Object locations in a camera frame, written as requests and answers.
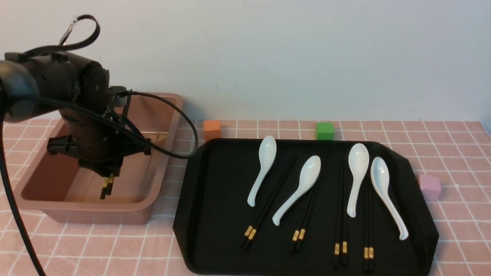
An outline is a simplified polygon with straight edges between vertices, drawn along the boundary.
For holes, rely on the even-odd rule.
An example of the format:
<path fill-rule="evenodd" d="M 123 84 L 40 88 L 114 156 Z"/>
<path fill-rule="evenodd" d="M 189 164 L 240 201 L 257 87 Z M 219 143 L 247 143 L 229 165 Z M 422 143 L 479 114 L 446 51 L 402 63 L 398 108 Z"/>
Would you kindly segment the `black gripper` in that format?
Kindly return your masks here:
<path fill-rule="evenodd" d="M 79 167 L 102 177 L 118 177 L 126 156 L 152 153 L 151 147 L 92 117 L 69 108 L 62 108 L 60 114 L 69 134 L 49 138 L 47 152 L 50 155 L 66 155 L 77 159 Z"/>

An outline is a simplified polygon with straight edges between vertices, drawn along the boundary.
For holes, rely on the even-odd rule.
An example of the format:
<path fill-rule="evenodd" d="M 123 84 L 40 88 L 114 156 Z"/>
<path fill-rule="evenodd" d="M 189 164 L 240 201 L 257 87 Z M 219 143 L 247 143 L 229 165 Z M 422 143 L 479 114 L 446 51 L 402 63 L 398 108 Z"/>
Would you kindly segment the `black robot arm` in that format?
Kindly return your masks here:
<path fill-rule="evenodd" d="M 5 122 L 19 123 L 59 110 L 69 133 L 49 139 L 47 151 L 75 158 L 80 167 L 102 177 L 119 176 L 126 156 L 150 155 L 151 147 L 82 112 L 13 98 L 37 96 L 71 103 L 135 130 L 134 124 L 115 112 L 116 107 L 128 108 L 125 92 L 123 86 L 109 86 L 109 72 L 100 63 L 76 54 L 1 61 L 1 110 L 6 112 Z"/>

